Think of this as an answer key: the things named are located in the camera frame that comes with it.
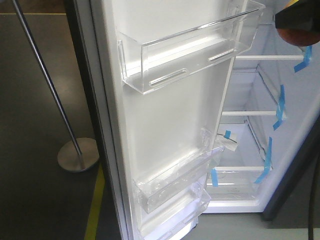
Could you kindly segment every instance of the blue painter's tape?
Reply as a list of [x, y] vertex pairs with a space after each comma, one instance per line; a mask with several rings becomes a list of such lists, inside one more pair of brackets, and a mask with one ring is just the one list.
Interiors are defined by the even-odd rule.
[[214, 168], [211, 170], [211, 179], [212, 179], [212, 186], [218, 187], [217, 171]]
[[224, 137], [225, 139], [230, 139], [230, 136], [231, 136], [231, 131], [228, 131], [228, 130], [225, 131], [225, 134], [224, 134], [223, 137]]
[[312, 57], [312, 46], [307, 46], [305, 49], [303, 62], [299, 63], [298, 65], [294, 66], [294, 72], [297, 73], [302, 69], [305, 69], [309, 66]]
[[263, 173], [255, 180], [255, 184], [260, 184], [262, 180], [268, 175], [271, 168], [271, 156], [272, 156], [272, 138], [269, 137], [269, 146], [266, 152], [265, 160], [264, 160], [264, 170]]
[[282, 122], [283, 122], [283, 117], [284, 117], [284, 112], [286, 108], [286, 95], [285, 95], [285, 86], [282, 84], [280, 86], [280, 97], [279, 97], [279, 103], [276, 108], [276, 114], [275, 116], [277, 117], [278, 121], [273, 125], [273, 130], [277, 130]]

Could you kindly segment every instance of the stanchion base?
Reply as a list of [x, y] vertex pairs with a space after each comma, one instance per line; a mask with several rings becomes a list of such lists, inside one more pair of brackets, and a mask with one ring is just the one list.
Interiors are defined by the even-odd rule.
[[97, 143], [92, 138], [77, 138], [78, 145], [82, 152], [83, 165], [72, 141], [67, 142], [59, 151], [58, 164], [64, 170], [71, 173], [80, 173], [90, 169], [99, 159]]

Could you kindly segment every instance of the transparent door shelf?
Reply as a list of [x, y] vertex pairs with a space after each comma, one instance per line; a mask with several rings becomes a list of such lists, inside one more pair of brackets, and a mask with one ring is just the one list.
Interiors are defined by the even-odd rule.
[[133, 39], [119, 33], [123, 81], [150, 93], [250, 49], [264, 5], [252, 0], [226, 0], [224, 18], [204, 22], [159, 39]]
[[172, 203], [158, 212], [138, 230], [141, 240], [167, 240], [204, 212], [210, 202], [205, 190], [198, 195], [194, 184], [182, 196], [177, 195]]
[[225, 148], [211, 171], [207, 191], [214, 201], [254, 200], [264, 179], [260, 176], [265, 170], [267, 149], [259, 146], [248, 123], [220, 124], [218, 132], [226, 130], [236, 134], [238, 146], [235, 151]]
[[146, 213], [150, 213], [200, 177], [205, 176], [209, 171], [211, 160], [222, 150], [222, 147], [217, 147], [196, 158], [191, 156], [147, 182], [136, 182], [140, 206]]

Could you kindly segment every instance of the open refrigerator door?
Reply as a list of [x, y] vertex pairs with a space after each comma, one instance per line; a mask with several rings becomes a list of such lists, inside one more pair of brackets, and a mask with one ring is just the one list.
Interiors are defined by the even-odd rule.
[[129, 239], [181, 239], [211, 200], [207, 178], [234, 56], [264, 5], [252, 0], [106, 0], [103, 20], [119, 129]]

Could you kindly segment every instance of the refrigerator side panel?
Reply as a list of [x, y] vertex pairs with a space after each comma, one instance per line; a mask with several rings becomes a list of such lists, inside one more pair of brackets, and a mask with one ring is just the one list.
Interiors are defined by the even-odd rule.
[[[275, 49], [285, 50], [291, 47], [278, 36], [273, 37]], [[273, 139], [273, 171], [260, 186], [259, 198], [262, 206], [269, 202], [319, 115], [320, 45], [314, 45], [312, 52], [310, 66], [296, 73], [294, 66], [299, 62], [277, 61], [260, 64], [276, 85], [284, 85], [287, 117], [278, 129], [266, 132], [266, 135]], [[264, 124], [272, 126], [274, 122], [265, 119]]]
[[[306, 137], [304, 143], [293, 159], [291, 165], [287, 169], [285, 175], [283, 176], [280, 184], [277, 186], [274, 194], [272, 195], [269, 203], [263, 210], [263, 218], [266, 221], [272, 221], [275, 218], [277, 219], [275, 223], [272, 223], [272, 226], [276, 228], [306, 228], [307, 219], [308, 219], [308, 195], [311, 187], [311, 179], [314, 172], [314, 162], [319, 152], [319, 142], [320, 142], [320, 118], [316, 120], [314, 126], [310, 130], [308, 136]], [[308, 175], [309, 181], [306, 181], [307, 172], [311, 174]], [[302, 182], [310, 182], [310, 185], [302, 185]], [[301, 193], [297, 190], [303, 188], [304, 192], [302, 196], [306, 196], [306, 201], [302, 200]], [[295, 214], [288, 215], [288, 210], [292, 209], [290, 206], [297, 206], [297, 204], [304, 203], [303, 206]]]
[[[119, 122], [122, 113], [117, 109], [117, 104], [121, 105], [122, 102], [119, 99], [116, 104], [116, 91], [114, 89], [119, 86], [114, 85], [112, 81], [113, 78], [120, 78], [120, 76], [114, 76], [113, 71], [113, 68], [118, 67], [117, 48], [109, 48], [106, 45], [107, 39], [111, 42], [114, 39], [113, 42], [116, 42], [114, 24], [112, 24], [112, 8], [108, 8], [106, 12], [103, 12], [102, 2], [90, 2], [88, 0], [77, 0], [74, 5], [70, 4], [70, 6], [74, 8], [72, 9], [74, 11], [73, 18], [76, 18], [74, 21], [76, 21], [79, 28], [80, 36], [77, 37], [81, 38], [78, 49], [75, 45], [75, 51], [78, 62], [80, 60], [77, 52], [79, 50], [84, 51], [85, 59], [81, 61], [85, 63], [84, 65], [79, 63], [79, 66], [87, 68], [89, 71], [89, 76], [86, 77], [88, 77], [87, 81], [90, 81], [90, 84], [87, 86], [86, 93], [93, 93], [92, 104], [94, 106], [90, 107], [95, 108], [98, 118], [95, 123], [99, 125], [102, 137], [102, 139], [97, 137], [96, 140], [98, 145], [103, 148], [103, 150], [99, 149], [99, 153], [103, 155], [102, 159], [105, 159], [105, 164], [102, 164], [102, 166], [104, 167], [106, 181], [111, 183], [121, 239], [133, 239], [131, 206], [129, 203], [130, 189], [127, 188], [123, 165], [124, 152], [122, 148], [125, 148], [125, 146], [123, 146], [120, 139], [120, 131], [125, 131], [125, 129], [123, 128], [123, 123]], [[109, 22], [107, 29], [104, 24], [105, 14]]]

